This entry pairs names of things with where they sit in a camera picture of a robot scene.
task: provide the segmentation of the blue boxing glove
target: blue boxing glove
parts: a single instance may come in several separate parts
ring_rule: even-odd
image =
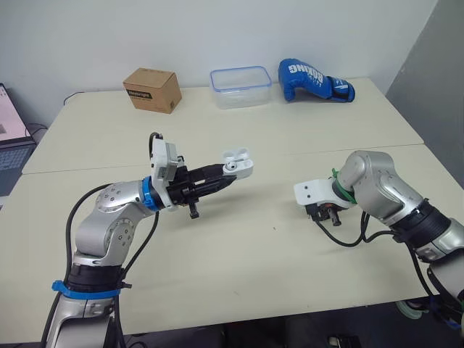
[[[295,98],[295,88],[301,87],[320,98],[337,102],[352,102],[355,89],[340,78],[324,76],[311,65],[298,59],[284,59],[278,67],[278,80],[283,96],[290,102]]]

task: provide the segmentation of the cardboard box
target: cardboard box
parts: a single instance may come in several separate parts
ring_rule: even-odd
[[[170,114],[182,99],[172,71],[138,68],[123,82],[136,109]]]

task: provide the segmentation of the clear food container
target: clear food container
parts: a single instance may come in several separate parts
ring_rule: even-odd
[[[264,67],[236,67],[213,70],[210,86],[217,107],[250,107],[266,104],[270,99],[272,81]]]

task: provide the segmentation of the robotic arm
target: robotic arm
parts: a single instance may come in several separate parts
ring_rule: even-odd
[[[130,266],[125,270],[122,266],[140,220],[164,208],[174,211],[179,205],[188,206],[191,218],[197,218],[200,197],[250,176],[253,169],[248,151],[239,149],[224,153],[223,164],[188,170],[175,145],[158,133],[150,135],[149,156],[150,176],[106,186],[80,224],[70,271],[52,286],[59,294],[42,347],[115,347],[117,322],[112,314],[121,288],[131,287],[123,283]]]
[[[339,211],[358,204],[430,265],[428,277],[443,297],[463,303],[464,227],[407,185],[388,154],[353,152],[332,178],[298,183],[294,192],[314,221],[330,218],[334,226]]]

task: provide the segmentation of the laptop screen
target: laptop screen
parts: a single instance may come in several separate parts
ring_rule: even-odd
[[[30,140],[30,134],[0,83],[0,144]]]

